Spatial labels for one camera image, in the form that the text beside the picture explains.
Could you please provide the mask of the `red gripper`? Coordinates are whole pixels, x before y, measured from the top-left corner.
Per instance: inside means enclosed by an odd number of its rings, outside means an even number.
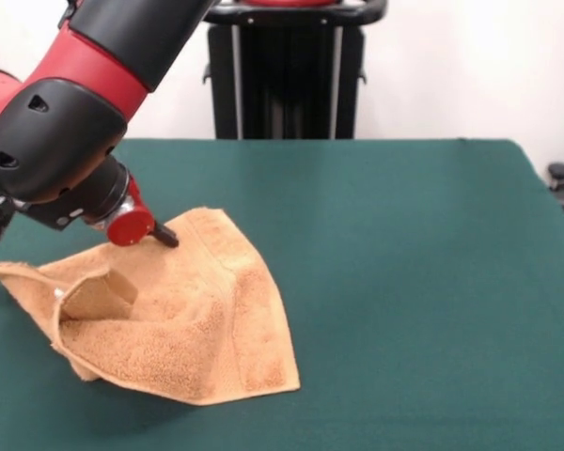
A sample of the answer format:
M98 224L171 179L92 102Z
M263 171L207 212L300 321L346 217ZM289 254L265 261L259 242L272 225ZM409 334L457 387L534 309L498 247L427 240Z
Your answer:
M179 246L175 231L155 222L141 197L135 179L130 178L122 202L107 216L106 236L114 245L125 247L138 244L149 233L166 247Z

